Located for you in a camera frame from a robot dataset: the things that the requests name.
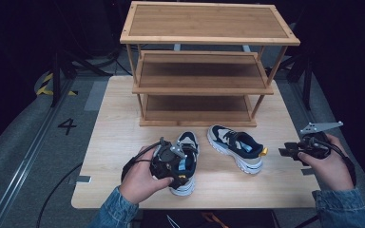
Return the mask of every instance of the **denim jacket sleeve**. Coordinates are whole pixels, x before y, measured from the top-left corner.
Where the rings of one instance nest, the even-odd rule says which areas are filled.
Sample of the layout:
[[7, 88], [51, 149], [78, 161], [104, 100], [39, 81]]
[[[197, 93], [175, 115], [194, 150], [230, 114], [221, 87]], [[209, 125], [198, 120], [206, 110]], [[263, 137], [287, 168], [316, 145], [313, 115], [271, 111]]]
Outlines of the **denim jacket sleeve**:
[[315, 191], [321, 226], [365, 228], [365, 205], [359, 190]]
[[128, 223], [135, 218], [138, 208], [138, 204], [132, 204], [121, 195], [118, 186], [103, 203], [88, 228], [126, 228]]

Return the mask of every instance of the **gray floor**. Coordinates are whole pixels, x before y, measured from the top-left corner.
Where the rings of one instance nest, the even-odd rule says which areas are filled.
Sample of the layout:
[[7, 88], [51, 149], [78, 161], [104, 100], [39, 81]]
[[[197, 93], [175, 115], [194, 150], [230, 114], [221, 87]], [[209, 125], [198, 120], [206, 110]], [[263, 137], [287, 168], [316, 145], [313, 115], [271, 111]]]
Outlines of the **gray floor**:
[[[215, 49], [225, 47], [182, 46], [182, 49]], [[241, 50], [241, 47], [229, 47]], [[262, 61], [265, 67], [274, 63], [277, 49], [269, 47]], [[130, 70], [126, 51], [122, 51], [118, 62]], [[116, 64], [103, 67], [116, 75], [127, 73]], [[307, 123], [337, 122], [325, 97], [313, 79], [311, 107], [307, 111], [301, 103], [301, 85], [289, 84], [281, 71], [276, 77], [279, 90], [295, 128], [300, 130]], [[50, 108], [51, 96], [39, 95], [8, 126], [0, 137], [0, 227], [32, 227], [36, 225], [40, 209], [57, 182], [73, 167], [83, 161], [92, 129], [98, 115], [108, 77], [95, 76], [89, 71], [79, 71], [74, 81], [63, 81], [64, 90], [78, 91], [77, 96], [64, 96], [55, 108]], [[68, 135], [66, 129], [58, 127], [69, 118], [76, 127]], [[343, 138], [340, 129], [330, 131], [342, 139], [345, 149], [352, 151]], [[358, 188], [365, 199], [365, 174], [356, 163]], [[77, 210], [72, 208], [73, 182], [79, 173], [76, 169], [54, 192], [42, 216], [40, 227], [86, 227], [97, 210]], [[280, 227], [295, 227], [316, 214], [310, 209], [275, 210]], [[318, 222], [307, 227], [320, 227]]]

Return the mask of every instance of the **sneaker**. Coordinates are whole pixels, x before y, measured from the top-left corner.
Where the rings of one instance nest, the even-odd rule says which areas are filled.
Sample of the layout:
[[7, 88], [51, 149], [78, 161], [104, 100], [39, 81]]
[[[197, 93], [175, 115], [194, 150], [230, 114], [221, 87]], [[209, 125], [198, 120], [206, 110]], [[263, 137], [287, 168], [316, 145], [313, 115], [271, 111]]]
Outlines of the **sneaker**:
[[207, 138], [216, 150], [232, 156], [244, 173], [256, 174], [262, 168], [260, 156], [266, 154], [266, 148], [263, 149], [263, 145], [256, 143], [247, 133], [213, 125], [208, 129]]
[[195, 188], [194, 173], [197, 167], [197, 157], [200, 154], [200, 147], [198, 146], [197, 137], [190, 131], [182, 133], [177, 139], [176, 144], [182, 148], [185, 159], [181, 160], [179, 164], [176, 164], [172, 168], [175, 174], [181, 178], [188, 179], [188, 182], [177, 189], [170, 187], [170, 191], [177, 196], [188, 196], [191, 195]]

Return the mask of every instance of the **printed number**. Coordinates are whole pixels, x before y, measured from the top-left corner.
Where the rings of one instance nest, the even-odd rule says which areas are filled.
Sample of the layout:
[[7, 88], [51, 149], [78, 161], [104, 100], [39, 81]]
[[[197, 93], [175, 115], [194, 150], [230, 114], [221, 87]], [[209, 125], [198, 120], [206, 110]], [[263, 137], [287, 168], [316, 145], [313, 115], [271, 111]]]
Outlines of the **printed number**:
[[66, 135], [69, 134], [69, 131], [72, 127], [76, 127], [76, 125], [72, 125], [73, 124], [73, 119], [69, 118], [67, 119], [65, 122], [61, 123], [58, 125], [58, 127], [61, 127], [61, 128], [66, 128], [67, 129], [67, 133]]

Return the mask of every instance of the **shelf board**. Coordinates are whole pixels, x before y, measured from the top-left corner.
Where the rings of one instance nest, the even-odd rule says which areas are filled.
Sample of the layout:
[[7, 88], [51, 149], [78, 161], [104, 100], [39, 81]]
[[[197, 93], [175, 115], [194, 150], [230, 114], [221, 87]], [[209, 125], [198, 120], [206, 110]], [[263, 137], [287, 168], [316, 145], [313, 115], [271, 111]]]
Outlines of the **shelf board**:
[[144, 95], [144, 116], [140, 125], [257, 126], [251, 118], [247, 95], [241, 96], [159, 96]]
[[256, 52], [145, 50], [135, 94], [272, 95]]
[[132, 2], [122, 44], [298, 46], [276, 7], [255, 4]]

